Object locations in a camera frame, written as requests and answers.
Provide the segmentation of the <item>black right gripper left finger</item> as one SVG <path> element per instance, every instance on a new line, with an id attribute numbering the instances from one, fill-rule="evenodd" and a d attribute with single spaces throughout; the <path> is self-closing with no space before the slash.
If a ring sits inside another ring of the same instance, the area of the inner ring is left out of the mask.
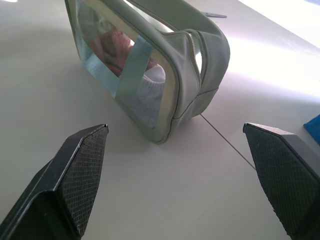
<path id="1" fill-rule="evenodd" d="M 70 135 L 0 224 L 0 240 L 81 240 L 99 189 L 107 124 Z"/>

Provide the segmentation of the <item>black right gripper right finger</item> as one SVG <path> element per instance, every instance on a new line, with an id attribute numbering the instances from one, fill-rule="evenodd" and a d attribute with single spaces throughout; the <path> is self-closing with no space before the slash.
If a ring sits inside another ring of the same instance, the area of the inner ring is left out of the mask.
<path id="1" fill-rule="evenodd" d="M 320 240 L 320 156 L 294 133 L 245 123 L 260 185 L 291 240 Z"/>

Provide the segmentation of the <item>green clear toiletry bag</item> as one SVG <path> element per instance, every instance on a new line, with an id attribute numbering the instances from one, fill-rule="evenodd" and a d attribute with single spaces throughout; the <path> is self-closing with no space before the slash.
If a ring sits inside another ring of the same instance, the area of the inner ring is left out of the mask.
<path id="1" fill-rule="evenodd" d="M 185 0 L 64 0 L 79 58 L 147 139 L 200 115 L 230 61 L 220 28 Z"/>

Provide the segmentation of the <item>blue flat object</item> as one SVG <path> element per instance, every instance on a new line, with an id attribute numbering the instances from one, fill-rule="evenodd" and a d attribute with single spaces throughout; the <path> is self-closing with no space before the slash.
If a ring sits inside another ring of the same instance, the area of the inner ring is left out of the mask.
<path id="1" fill-rule="evenodd" d="M 320 115 L 306 122 L 303 127 L 320 146 Z"/>

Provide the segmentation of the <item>grey zipper pull tab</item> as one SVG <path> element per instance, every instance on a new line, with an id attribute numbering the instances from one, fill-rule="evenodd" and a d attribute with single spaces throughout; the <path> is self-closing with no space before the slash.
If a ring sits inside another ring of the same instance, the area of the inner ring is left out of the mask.
<path id="1" fill-rule="evenodd" d="M 211 13 L 211 12 L 203 12 L 203 14 L 208 18 L 222 18 L 222 19 L 227 18 L 226 15 Z"/>

